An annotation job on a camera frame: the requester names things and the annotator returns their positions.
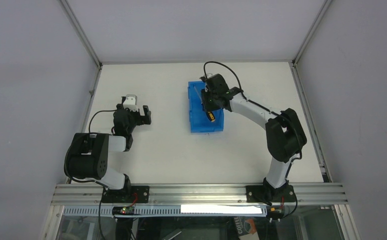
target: white tabletop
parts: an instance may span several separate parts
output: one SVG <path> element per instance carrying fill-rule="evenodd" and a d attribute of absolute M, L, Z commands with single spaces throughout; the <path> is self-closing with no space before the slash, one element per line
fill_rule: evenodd
<path fill-rule="evenodd" d="M 300 98 L 287 62 L 228 63 L 252 100 L 280 110 L 294 109 L 308 143 L 303 159 L 295 161 L 291 182 L 322 182 Z M 220 73 L 229 88 L 238 86 L 222 66 L 209 64 L 207 72 Z M 137 126 L 128 152 L 110 152 L 108 166 L 129 175 L 132 183 L 258 183 L 271 162 L 266 132 L 257 124 L 225 110 L 224 131 L 192 134 L 189 122 L 188 82 L 198 81 L 202 63 L 104 65 L 90 117 L 100 110 L 113 110 L 127 94 L 152 112 L 151 125 Z M 92 132 L 110 133 L 111 112 L 99 113 Z"/>

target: blue plastic bin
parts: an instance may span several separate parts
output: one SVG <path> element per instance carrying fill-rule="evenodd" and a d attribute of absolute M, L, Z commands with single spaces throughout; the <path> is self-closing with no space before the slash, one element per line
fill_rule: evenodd
<path fill-rule="evenodd" d="M 223 131 L 225 123 L 225 114 L 223 109 L 213 111 L 215 121 L 211 122 L 208 120 L 206 113 L 203 111 L 201 104 L 201 90 L 204 89 L 206 84 L 202 81 L 190 81 L 188 82 L 187 95 L 189 98 L 189 121 L 190 121 L 190 132 L 191 133 L 214 133 Z"/>

